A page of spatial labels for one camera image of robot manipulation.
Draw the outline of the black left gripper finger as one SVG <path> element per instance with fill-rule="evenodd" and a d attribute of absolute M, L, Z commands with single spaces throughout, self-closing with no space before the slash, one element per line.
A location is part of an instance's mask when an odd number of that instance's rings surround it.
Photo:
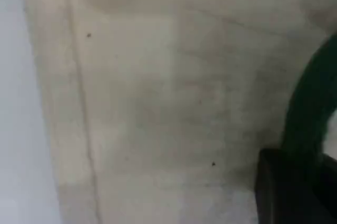
<path fill-rule="evenodd" d="M 321 168 L 321 200 L 325 213 L 320 223 L 336 223 L 336 159 L 325 155 Z"/>
<path fill-rule="evenodd" d="M 259 152 L 255 179 L 258 223 L 318 223 L 320 204 L 280 150 Z"/>

